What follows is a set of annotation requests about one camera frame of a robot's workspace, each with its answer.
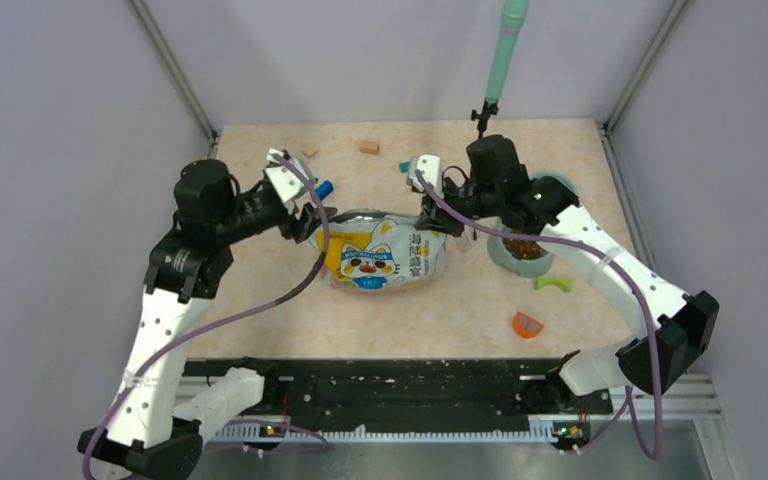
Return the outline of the clear plastic scoop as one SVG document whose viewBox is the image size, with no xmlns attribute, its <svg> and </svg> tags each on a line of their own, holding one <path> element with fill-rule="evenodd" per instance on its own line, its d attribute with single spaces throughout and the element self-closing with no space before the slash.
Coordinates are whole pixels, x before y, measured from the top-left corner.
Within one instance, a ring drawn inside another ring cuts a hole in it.
<svg viewBox="0 0 768 480">
<path fill-rule="evenodd" d="M 473 248 L 472 236 L 469 232 L 465 231 L 461 236 L 455 239 L 455 246 L 461 253 L 467 253 Z"/>
</svg>

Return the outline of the pink pet food bag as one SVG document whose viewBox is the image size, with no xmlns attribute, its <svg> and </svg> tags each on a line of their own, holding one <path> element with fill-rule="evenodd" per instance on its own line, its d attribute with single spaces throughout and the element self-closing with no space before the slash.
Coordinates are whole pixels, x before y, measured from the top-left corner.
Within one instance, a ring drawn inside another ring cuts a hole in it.
<svg viewBox="0 0 768 480">
<path fill-rule="evenodd" d="M 402 291 L 426 284 L 445 268 L 448 235 L 416 227 L 416 215 L 349 210 L 329 222 L 329 237 L 316 228 L 307 242 L 327 246 L 324 277 L 354 293 Z"/>
</svg>

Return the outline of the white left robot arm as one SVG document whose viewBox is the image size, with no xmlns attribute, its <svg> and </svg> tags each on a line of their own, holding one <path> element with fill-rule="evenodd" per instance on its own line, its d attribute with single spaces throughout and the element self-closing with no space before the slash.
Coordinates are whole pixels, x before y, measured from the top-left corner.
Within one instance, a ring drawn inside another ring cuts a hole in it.
<svg viewBox="0 0 768 480">
<path fill-rule="evenodd" d="M 268 413 L 280 386 L 250 367 L 230 368 L 193 399 L 177 402 L 192 341 L 216 329 L 204 316 L 233 262 L 232 247 L 270 229 L 301 243 L 330 217 L 309 167 L 270 149 L 260 179 L 243 189 L 228 166 L 185 166 L 171 229 L 154 246 L 141 315 L 118 392 L 78 449 L 86 479 L 186 479 L 205 445 L 246 409 Z"/>
</svg>

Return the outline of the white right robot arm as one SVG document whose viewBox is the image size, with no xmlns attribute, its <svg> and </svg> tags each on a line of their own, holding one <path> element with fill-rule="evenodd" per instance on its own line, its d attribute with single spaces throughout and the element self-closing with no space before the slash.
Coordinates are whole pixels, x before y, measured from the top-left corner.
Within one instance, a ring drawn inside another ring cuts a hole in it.
<svg viewBox="0 0 768 480">
<path fill-rule="evenodd" d="M 445 177 L 434 155 L 411 159 L 407 184 L 423 194 L 419 228 L 459 236 L 486 218 L 501 238 L 536 242 L 573 267 L 620 315 L 631 335 L 614 345 L 567 355 L 546 385 L 549 404 L 572 412 L 597 390 L 634 386 L 665 392 L 708 349 L 718 301 L 665 280 L 615 241 L 560 179 L 534 177 L 513 141 L 479 138 L 466 153 L 462 184 Z"/>
</svg>

